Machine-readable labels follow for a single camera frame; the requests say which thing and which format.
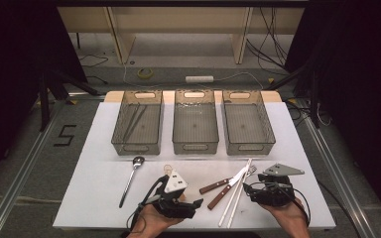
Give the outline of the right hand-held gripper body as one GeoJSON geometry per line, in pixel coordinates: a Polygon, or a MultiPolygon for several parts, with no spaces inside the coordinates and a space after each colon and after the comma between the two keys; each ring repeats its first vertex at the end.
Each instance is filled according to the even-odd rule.
{"type": "Polygon", "coordinates": [[[275,164],[268,169],[265,169],[262,175],[272,177],[272,182],[260,182],[264,185],[258,190],[253,202],[280,207],[287,205],[295,199],[293,185],[290,182],[289,176],[303,175],[305,172],[282,164],[275,164]]]}

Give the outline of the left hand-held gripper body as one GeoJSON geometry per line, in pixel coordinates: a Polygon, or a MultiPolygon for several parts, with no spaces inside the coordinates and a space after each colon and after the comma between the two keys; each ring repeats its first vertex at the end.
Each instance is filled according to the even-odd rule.
{"type": "Polygon", "coordinates": [[[172,170],[162,177],[162,184],[156,189],[155,200],[152,202],[156,210],[168,218],[192,218],[192,204],[180,201],[188,184],[172,170]]]}

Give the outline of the white chopstick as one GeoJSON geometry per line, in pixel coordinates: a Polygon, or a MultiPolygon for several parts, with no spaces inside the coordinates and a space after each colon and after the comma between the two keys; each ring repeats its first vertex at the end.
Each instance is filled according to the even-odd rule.
{"type": "Polygon", "coordinates": [[[247,168],[246,172],[243,174],[241,182],[239,184],[239,187],[238,187],[239,189],[238,189],[238,191],[236,193],[237,197],[235,199],[234,206],[232,208],[232,212],[231,212],[231,215],[229,217],[229,220],[228,220],[228,223],[227,223],[227,226],[226,226],[227,229],[231,228],[231,225],[233,223],[233,220],[234,220],[234,217],[235,217],[238,205],[239,205],[240,196],[241,196],[242,191],[243,191],[243,184],[246,182],[246,179],[247,179],[247,177],[250,174],[249,171],[250,171],[250,168],[252,166],[252,161],[253,161],[253,159],[251,159],[251,158],[248,160],[248,168],[247,168]]]}
{"type": "Polygon", "coordinates": [[[236,192],[237,192],[237,190],[238,190],[239,184],[242,182],[242,180],[243,180],[243,178],[245,177],[245,174],[248,172],[248,169],[249,169],[249,167],[251,166],[251,164],[252,164],[252,159],[248,159],[248,161],[247,161],[247,163],[246,163],[246,166],[244,167],[243,172],[241,173],[241,175],[240,175],[240,177],[239,177],[239,180],[238,180],[237,183],[235,184],[235,188],[234,188],[234,190],[233,190],[233,192],[232,192],[232,194],[231,194],[231,196],[230,196],[230,198],[229,198],[229,201],[228,201],[226,207],[224,208],[224,211],[223,211],[223,213],[222,213],[222,215],[221,215],[221,217],[220,217],[220,219],[219,219],[218,227],[221,227],[221,226],[222,226],[222,224],[223,224],[223,222],[224,222],[224,219],[225,219],[225,217],[226,217],[226,215],[227,215],[227,213],[228,213],[228,210],[229,210],[229,208],[230,208],[230,206],[231,206],[231,203],[232,203],[233,200],[234,200],[234,197],[235,197],[235,194],[236,194],[236,192]]]}

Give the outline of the wooden handled knife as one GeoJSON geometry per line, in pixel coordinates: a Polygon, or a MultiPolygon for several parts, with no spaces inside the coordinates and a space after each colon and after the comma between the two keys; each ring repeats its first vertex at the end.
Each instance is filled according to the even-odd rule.
{"type": "Polygon", "coordinates": [[[208,204],[207,208],[212,210],[221,199],[231,190],[232,186],[229,184],[224,184],[224,189],[208,204]]]}

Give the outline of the wooden handled fork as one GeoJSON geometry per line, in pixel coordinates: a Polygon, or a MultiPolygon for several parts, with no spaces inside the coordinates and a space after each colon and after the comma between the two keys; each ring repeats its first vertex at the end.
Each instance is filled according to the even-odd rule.
{"type": "Polygon", "coordinates": [[[215,183],[212,183],[210,185],[207,185],[205,187],[202,187],[199,189],[199,193],[200,194],[205,194],[217,187],[220,187],[221,185],[224,185],[224,184],[229,184],[231,186],[233,186],[237,181],[239,181],[239,179],[241,178],[241,176],[248,172],[249,174],[250,173],[253,173],[255,172],[257,169],[255,166],[249,166],[248,168],[242,168],[234,177],[232,178],[225,178],[225,179],[222,179],[220,181],[217,181],[215,183]]]}

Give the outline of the transparent grey plastic bin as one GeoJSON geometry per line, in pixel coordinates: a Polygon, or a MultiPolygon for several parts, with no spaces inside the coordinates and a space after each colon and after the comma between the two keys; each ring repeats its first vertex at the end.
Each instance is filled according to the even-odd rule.
{"type": "Polygon", "coordinates": [[[266,156],[276,138],[259,90],[223,90],[222,116],[229,156],[266,156]]]}
{"type": "Polygon", "coordinates": [[[176,155],[213,155],[219,142],[214,92],[175,91],[173,138],[176,155]]]}
{"type": "Polygon", "coordinates": [[[164,102],[161,90],[125,91],[120,104],[111,143],[119,156],[159,155],[163,126],[164,102]],[[146,105],[134,133],[124,143],[122,138],[131,118],[131,104],[146,105]]]}

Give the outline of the metal chopstick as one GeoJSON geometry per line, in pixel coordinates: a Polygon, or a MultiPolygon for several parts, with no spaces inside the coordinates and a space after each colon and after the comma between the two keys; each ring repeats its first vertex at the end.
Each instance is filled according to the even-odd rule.
{"type": "Polygon", "coordinates": [[[131,131],[130,131],[129,136],[127,138],[128,140],[131,137],[131,135],[134,133],[134,130],[135,130],[136,126],[138,125],[139,121],[141,120],[141,117],[143,116],[143,114],[146,111],[146,109],[147,109],[146,105],[140,105],[140,107],[139,107],[139,109],[138,109],[138,111],[136,113],[134,122],[132,124],[131,131]]]}
{"type": "Polygon", "coordinates": [[[134,122],[136,113],[137,113],[137,111],[138,111],[138,109],[139,109],[139,107],[140,107],[140,103],[137,103],[137,104],[131,104],[131,106],[133,107],[132,114],[131,114],[131,118],[130,118],[130,120],[129,120],[129,122],[128,122],[128,125],[127,125],[126,130],[125,130],[125,134],[124,134],[124,136],[123,136],[123,138],[122,138],[122,142],[124,142],[124,143],[126,143],[127,140],[128,140],[127,138],[128,138],[129,133],[130,133],[130,131],[131,131],[131,127],[132,127],[132,124],[133,124],[133,122],[134,122]]]}

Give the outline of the person's right hand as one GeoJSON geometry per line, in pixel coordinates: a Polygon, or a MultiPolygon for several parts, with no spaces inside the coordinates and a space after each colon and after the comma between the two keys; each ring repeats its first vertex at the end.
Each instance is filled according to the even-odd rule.
{"type": "Polygon", "coordinates": [[[295,202],[289,203],[286,206],[274,207],[262,205],[262,208],[269,211],[285,231],[291,229],[308,229],[307,220],[304,215],[304,207],[298,198],[295,198],[295,202]]]}

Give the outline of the person's left hand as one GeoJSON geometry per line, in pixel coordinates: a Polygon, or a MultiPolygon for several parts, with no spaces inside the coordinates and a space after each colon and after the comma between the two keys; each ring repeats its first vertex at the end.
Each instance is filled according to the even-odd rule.
{"type": "Polygon", "coordinates": [[[126,238],[157,238],[169,227],[183,222],[181,218],[169,218],[160,214],[153,204],[147,204],[126,238]]]}

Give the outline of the metal spoon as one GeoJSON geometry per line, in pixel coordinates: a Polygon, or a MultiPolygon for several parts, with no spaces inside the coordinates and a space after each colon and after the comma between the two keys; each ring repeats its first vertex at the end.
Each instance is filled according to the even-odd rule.
{"type": "Polygon", "coordinates": [[[133,169],[132,169],[132,172],[130,174],[130,177],[127,180],[125,189],[124,189],[124,191],[122,193],[122,197],[121,197],[120,202],[119,202],[119,207],[120,208],[123,207],[123,204],[125,202],[125,199],[126,199],[126,196],[127,196],[127,193],[128,193],[128,190],[129,190],[129,187],[130,187],[130,184],[132,182],[132,179],[134,177],[135,172],[144,164],[144,162],[145,162],[145,158],[142,157],[142,156],[137,156],[137,157],[135,157],[133,159],[133,161],[132,161],[132,163],[133,163],[133,169]]]}

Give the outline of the black metal stand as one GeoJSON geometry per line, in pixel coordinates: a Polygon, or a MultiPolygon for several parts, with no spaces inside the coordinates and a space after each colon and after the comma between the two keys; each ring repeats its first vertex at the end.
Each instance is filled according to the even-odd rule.
{"type": "Polygon", "coordinates": [[[299,69],[285,76],[279,82],[273,83],[267,87],[267,90],[276,90],[291,81],[296,80],[297,83],[293,89],[296,96],[307,97],[310,100],[310,118],[314,125],[319,127],[318,116],[318,76],[312,66],[307,63],[299,69]]]}
{"type": "Polygon", "coordinates": [[[46,129],[51,119],[48,92],[50,92],[56,100],[66,101],[68,98],[68,92],[64,87],[65,83],[69,83],[90,95],[100,95],[100,92],[98,92],[96,89],[86,85],[82,81],[75,79],[65,72],[56,69],[46,69],[39,79],[39,95],[42,115],[40,129],[41,132],[46,129]]]}

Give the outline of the beige wooden board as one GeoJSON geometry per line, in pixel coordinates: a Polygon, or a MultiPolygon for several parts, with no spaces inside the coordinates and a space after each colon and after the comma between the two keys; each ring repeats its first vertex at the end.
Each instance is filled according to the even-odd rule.
{"type": "MultiPolygon", "coordinates": [[[[105,95],[105,102],[119,103],[123,98],[123,91],[109,91],[105,95]]],[[[262,90],[261,95],[264,102],[281,102],[282,98],[277,91],[262,90]]],[[[167,90],[163,92],[164,101],[168,103],[175,102],[175,92],[173,90],[167,90]]],[[[220,90],[214,91],[215,102],[219,103],[222,100],[222,92],[220,90]]]]}

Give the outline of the white power strip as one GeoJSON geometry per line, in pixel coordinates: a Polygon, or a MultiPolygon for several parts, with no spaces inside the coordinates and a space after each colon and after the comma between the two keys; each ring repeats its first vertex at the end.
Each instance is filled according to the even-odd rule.
{"type": "Polygon", "coordinates": [[[186,83],[212,83],[214,77],[212,75],[200,75],[200,76],[186,76],[186,83]]]}

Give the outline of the yellow tape roll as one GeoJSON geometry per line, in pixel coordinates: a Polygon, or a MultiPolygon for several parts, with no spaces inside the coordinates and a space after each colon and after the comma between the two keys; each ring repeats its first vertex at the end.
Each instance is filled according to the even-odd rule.
{"type": "Polygon", "coordinates": [[[137,76],[140,79],[150,79],[153,75],[154,75],[154,72],[151,68],[143,67],[137,71],[137,76]]]}

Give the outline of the dark curtain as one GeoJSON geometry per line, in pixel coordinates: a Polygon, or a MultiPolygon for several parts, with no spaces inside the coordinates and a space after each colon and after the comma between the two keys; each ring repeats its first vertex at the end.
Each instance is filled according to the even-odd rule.
{"type": "Polygon", "coordinates": [[[86,81],[56,3],[0,0],[0,162],[49,70],[86,81]]]}
{"type": "Polygon", "coordinates": [[[310,0],[286,68],[315,58],[318,98],[381,200],[381,0],[310,0]]]}

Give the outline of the beige wooden shelf unit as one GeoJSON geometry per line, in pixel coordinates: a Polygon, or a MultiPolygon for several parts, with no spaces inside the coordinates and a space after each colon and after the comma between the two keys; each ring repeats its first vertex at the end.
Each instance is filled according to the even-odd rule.
{"type": "Polygon", "coordinates": [[[243,62],[249,34],[265,34],[262,18],[276,23],[280,35],[292,35],[304,8],[279,7],[60,7],[70,33],[109,33],[120,62],[130,56],[141,33],[227,34],[234,61],[243,62]]]}

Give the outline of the aluminium floor rail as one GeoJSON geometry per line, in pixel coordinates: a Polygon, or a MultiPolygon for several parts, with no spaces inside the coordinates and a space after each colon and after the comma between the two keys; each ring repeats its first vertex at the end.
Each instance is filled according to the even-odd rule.
{"type": "Polygon", "coordinates": [[[329,145],[325,141],[322,132],[315,126],[311,117],[308,115],[304,115],[300,122],[307,125],[308,130],[315,141],[318,151],[339,193],[340,202],[343,204],[345,214],[350,219],[357,237],[377,238],[376,233],[373,231],[372,226],[366,217],[366,213],[361,208],[353,190],[349,187],[349,184],[343,175],[342,170],[338,166],[329,145]]]}
{"type": "Polygon", "coordinates": [[[17,170],[14,179],[11,181],[10,185],[0,196],[0,231],[2,230],[9,214],[16,204],[16,201],[21,193],[28,177],[37,162],[43,147],[46,145],[50,133],[55,127],[55,123],[59,117],[60,112],[64,108],[64,101],[57,101],[53,106],[53,111],[51,112],[51,118],[49,123],[44,127],[42,131],[38,132],[35,141],[31,144],[28,155],[25,157],[23,164],[17,170]]]}

